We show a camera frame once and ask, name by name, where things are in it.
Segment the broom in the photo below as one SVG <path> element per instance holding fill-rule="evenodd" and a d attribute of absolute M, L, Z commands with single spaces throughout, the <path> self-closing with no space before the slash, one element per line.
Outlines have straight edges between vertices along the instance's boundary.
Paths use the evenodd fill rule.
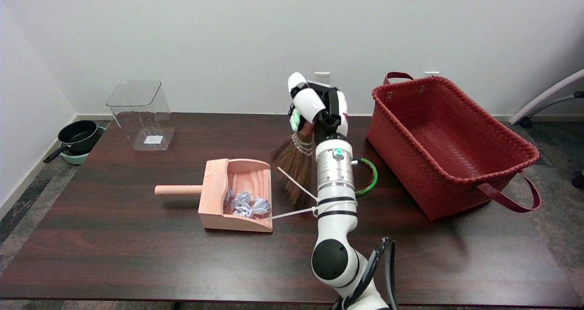
<path fill-rule="evenodd" d="M 281 167 L 306 190 L 313 185 L 313 130 L 314 125 L 305 122 L 302 130 L 293 133 L 271 153 L 274 165 Z M 295 208 L 306 206 L 312 199 L 282 173 L 279 172 L 278 177 L 286 182 L 286 192 Z"/>

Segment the broom bristles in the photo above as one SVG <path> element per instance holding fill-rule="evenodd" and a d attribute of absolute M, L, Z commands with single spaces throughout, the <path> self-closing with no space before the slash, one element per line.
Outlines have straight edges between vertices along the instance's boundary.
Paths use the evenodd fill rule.
<path fill-rule="evenodd" d="M 305 136 L 297 134 L 301 142 L 312 142 L 312 135 Z M 282 145 L 273 150 L 271 160 L 275 166 L 281 167 L 290 177 L 294 178 L 305 189 L 310 190 L 312 185 L 312 155 L 305 155 L 296 148 L 292 136 L 288 137 Z M 278 178 L 286 182 L 285 190 L 296 207 L 303 207 L 309 202 L 311 197 L 303 192 L 300 187 L 290 181 L 285 175 L 278 171 Z"/>

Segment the clear plastic container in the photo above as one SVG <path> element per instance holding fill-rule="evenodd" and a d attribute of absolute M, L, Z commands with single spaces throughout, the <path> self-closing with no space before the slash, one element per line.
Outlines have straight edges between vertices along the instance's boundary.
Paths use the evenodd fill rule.
<path fill-rule="evenodd" d="M 126 81 L 106 102 L 135 150 L 166 150 L 175 127 L 160 81 Z"/>

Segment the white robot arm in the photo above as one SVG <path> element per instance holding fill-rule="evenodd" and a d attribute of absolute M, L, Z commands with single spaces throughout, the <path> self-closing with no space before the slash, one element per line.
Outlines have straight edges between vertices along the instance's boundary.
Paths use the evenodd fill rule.
<path fill-rule="evenodd" d="M 373 273 L 387 246 L 391 245 L 393 254 L 394 244 L 384 239 L 366 259 L 347 240 L 348 233 L 357 227 L 357 200 L 352 169 L 356 161 L 346 141 L 349 123 L 344 94 L 326 84 L 308 82 L 300 73 L 290 76 L 288 90 L 291 110 L 297 110 L 305 121 L 315 125 L 318 238 L 312 256 L 313 272 L 340 295 L 336 309 L 389 309 L 375 288 Z M 387 253 L 386 269 L 392 260 Z M 387 283 L 391 305 L 396 310 L 394 286 Z"/>

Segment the wooden table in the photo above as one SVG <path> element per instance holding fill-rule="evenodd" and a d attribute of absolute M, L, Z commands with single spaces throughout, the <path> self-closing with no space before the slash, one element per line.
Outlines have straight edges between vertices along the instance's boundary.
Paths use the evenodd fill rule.
<path fill-rule="evenodd" d="M 155 185 L 198 184 L 205 162 L 269 160 L 290 134 L 286 116 L 173 114 L 164 152 L 135 152 L 112 124 L 0 277 L 0 298 L 332 303 L 310 267 L 317 220 L 274 221 L 274 233 L 205 231 L 197 202 L 154 196 Z M 526 215 L 498 204 L 429 222 L 365 140 L 368 117 L 350 119 L 355 156 L 380 179 L 359 200 L 349 241 L 368 256 L 396 238 L 401 305 L 569 308 L 580 298 Z M 356 185 L 369 181 L 356 169 Z M 276 179 L 275 214 L 292 210 Z M 378 268 L 375 282 L 386 295 Z"/>

